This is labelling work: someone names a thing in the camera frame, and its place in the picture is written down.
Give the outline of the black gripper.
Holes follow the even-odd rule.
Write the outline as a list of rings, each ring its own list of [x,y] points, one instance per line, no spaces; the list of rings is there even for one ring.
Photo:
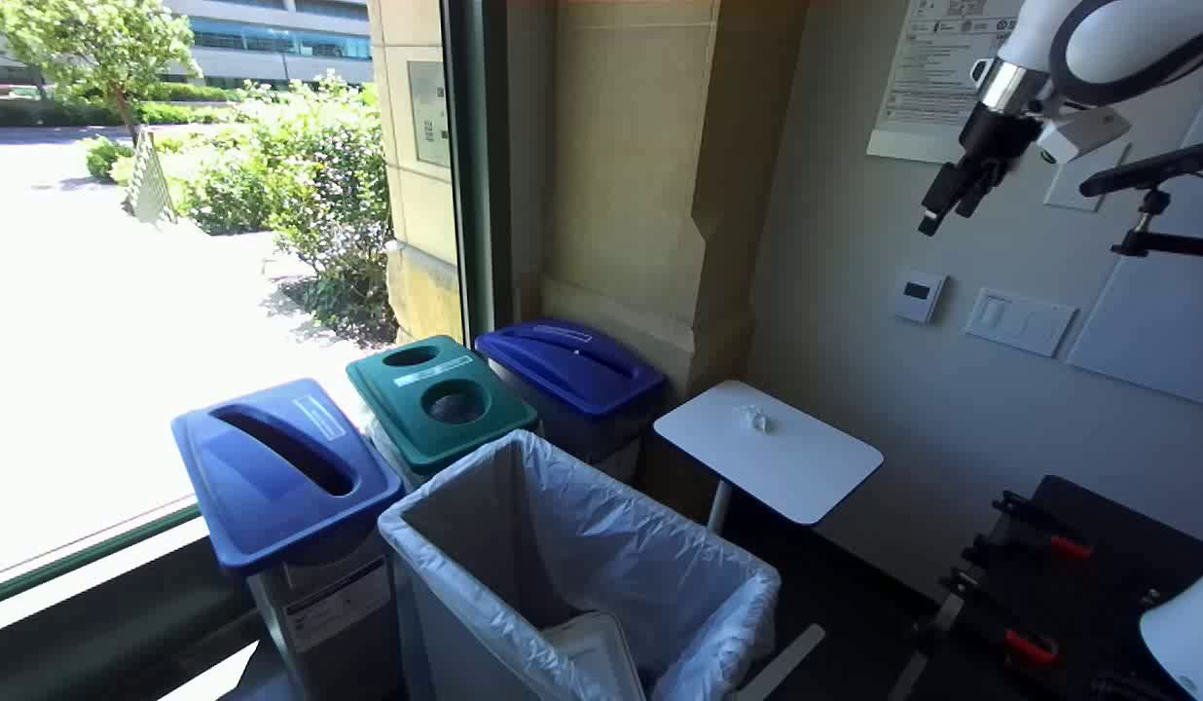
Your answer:
[[[1033,118],[1007,118],[977,104],[957,134],[963,159],[943,165],[924,194],[919,229],[933,237],[950,213],[970,220],[1034,138],[1038,125]]]

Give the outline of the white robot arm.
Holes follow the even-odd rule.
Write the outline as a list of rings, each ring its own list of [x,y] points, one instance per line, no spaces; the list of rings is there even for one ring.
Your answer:
[[[1070,165],[1129,134],[1117,103],[1203,68],[1203,0],[1025,0],[1007,38],[973,68],[963,157],[924,194],[919,229],[970,220],[1038,148]]]

